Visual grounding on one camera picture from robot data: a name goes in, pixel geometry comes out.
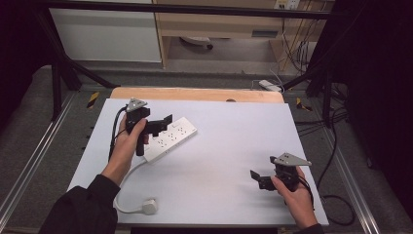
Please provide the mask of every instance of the gray floor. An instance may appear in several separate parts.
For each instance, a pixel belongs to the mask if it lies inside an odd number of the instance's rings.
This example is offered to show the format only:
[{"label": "gray floor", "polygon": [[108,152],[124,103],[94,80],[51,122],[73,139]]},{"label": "gray floor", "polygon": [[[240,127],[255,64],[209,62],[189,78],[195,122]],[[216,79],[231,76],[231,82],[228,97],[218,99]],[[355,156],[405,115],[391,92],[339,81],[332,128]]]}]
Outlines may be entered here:
[{"label": "gray floor", "polygon": [[[269,44],[265,41],[216,39],[213,43],[214,49],[208,51],[205,48],[185,45],[178,39],[173,40],[167,69],[156,66],[141,67],[136,64],[134,69],[123,71],[117,67],[98,67],[96,73],[109,81],[126,86],[260,89],[253,80],[274,79],[270,69],[274,71],[277,67],[274,64],[275,59],[269,53]],[[290,79],[294,73],[283,76],[283,81]],[[82,80],[87,84],[86,88],[76,94],[66,119],[12,214],[8,228],[38,228],[54,201],[65,192],[74,174],[83,154],[82,148],[88,143],[87,136],[92,133],[91,127],[98,117],[104,99],[110,95],[110,90],[100,89],[94,108],[86,108],[96,86],[86,78]],[[298,92],[284,95],[296,121],[317,120],[314,111],[297,109],[295,106],[296,96],[301,97],[304,104],[311,104],[303,93],[299,92],[305,89],[305,86],[303,83],[294,88],[294,91]],[[52,116],[52,104],[50,71],[39,70],[21,106],[0,136],[1,202],[47,130]],[[366,167],[365,156],[351,123],[337,124],[337,134],[341,149],[381,231],[413,233],[411,220],[406,216],[382,173]],[[317,179],[330,154],[325,135],[322,131],[316,131],[302,136],[301,141],[307,157],[314,164],[312,173]],[[320,194],[340,195],[350,201],[334,163],[323,179]],[[335,200],[327,200],[324,208],[328,215],[336,219],[345,221],[351,217],[348,209]],[[324,230],[329,233],[363,232],[358,220],[346,227],[331,224]]]}]

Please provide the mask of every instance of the electrical outlet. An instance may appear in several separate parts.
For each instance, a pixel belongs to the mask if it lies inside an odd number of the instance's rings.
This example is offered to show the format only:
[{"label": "electrical outlet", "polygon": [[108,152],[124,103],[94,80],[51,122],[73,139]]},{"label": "electrical outlet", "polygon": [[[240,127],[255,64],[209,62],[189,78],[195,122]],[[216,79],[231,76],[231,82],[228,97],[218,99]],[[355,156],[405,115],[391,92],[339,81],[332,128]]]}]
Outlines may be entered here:
[{"label": "electrical outlet", "polygon": [[153,163],[196,132],[197,129],[185,117],[182,117],[169,124],[168,130],[160,132],[159,136],[149,137],[149,144],[144,145],[143,157],[148,163]]},{"label": "electrical outlet", "polygon": [[274,9],[286,9],[286,5],[288,4],[288,0],[277,0],[276,5],[274,5]]},{"label": "electrical outlet", "polygon": [[298,4],[300,4],[300,0],[288,0],[288,4],[286,5],[287,10],[297,10]]}]

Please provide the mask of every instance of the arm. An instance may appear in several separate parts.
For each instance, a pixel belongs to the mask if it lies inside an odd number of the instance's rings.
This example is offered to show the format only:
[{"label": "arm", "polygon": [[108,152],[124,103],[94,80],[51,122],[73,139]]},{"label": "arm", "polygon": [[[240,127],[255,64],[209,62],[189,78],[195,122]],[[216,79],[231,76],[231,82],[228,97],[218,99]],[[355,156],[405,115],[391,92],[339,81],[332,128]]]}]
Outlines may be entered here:
[{"label": "arm", "polygon": [[[303,171],[299,167],[297,167],[297,172],[299,176],[305,178]],[[321,225],[317,222],[316,215],[314,214],[310,194],[304,185],[299,183],[297,189],[291,192],[277,177],[272,176],[271,180],[280,195],[283,196],[295,223],[297,223],[300,229],[298,233],[323,233]]]},{"label": "arm", "polygon": [[130,135],[127,131],[122,132],[125,122],[124,116],[112,157],[101,175],[97,175],[87,189],[76,186],[61,196],[39,233],[115,233],[118,215],[113,200],[131,168],[137,138],[145,128],[146,120],[139,121]]}]

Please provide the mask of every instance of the black sleeve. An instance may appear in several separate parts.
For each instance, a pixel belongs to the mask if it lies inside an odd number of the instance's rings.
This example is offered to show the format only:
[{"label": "black sleeve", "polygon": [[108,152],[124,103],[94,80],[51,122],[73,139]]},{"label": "black sleeve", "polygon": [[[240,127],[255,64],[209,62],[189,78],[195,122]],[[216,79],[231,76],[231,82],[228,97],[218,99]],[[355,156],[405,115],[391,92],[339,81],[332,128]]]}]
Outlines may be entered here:
[{"label": "black sleeve", "polygon": [[311,227],[307,227],[301,231],[295,232],[295,234],[324,234],[321,224],[316,224]]},{"label": "black sleeve", "polygon": [[97,175],[87,189],[70,189],[56,201],[39,233],[115,233],[118,215],[113,199],[119,190],[103,175]]}]

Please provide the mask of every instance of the white plug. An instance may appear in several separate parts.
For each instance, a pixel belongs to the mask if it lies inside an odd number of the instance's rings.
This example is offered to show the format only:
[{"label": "white plug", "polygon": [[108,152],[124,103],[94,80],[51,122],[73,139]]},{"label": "white plug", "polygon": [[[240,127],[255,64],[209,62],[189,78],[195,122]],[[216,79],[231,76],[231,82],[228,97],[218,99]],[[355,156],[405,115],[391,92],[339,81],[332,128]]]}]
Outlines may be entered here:
[{"label": "white plug", "polygon": [[156,203],[155,199],[149,199],[142,205],[142,211],[146,215],[154,215],[157,210],[158,204]]}]

